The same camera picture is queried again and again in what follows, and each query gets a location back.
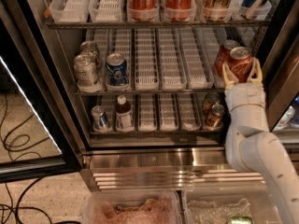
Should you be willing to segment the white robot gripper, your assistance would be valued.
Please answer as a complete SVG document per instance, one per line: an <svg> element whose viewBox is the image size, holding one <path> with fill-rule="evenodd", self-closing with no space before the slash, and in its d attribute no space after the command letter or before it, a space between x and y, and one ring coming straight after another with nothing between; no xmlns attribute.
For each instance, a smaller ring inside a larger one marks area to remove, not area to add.
<svg viewBox="0 0 299 224"><path fill-rule="evenodd" d="M265 108L263 73L258 59L252 59L248 83L238 83L238 78L231 71L227 62L222 64L222 77L226 89L225 102L230 111L242 105L258 105Z"/></svg>

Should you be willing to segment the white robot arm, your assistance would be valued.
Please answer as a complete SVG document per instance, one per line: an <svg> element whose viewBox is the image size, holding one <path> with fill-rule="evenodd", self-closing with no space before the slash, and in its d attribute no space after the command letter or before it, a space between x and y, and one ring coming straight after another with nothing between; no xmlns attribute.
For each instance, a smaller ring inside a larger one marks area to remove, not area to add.
<svg viewBox="0 0 299 224"><path fill-rule="evenodd" d="M283 224L299 224L299 176L285 147L269 131L260 62L253 60L241 83L222 64L225 103L230 114L225 139L226 160L238 172L259 173L278 208Z"/></svg>

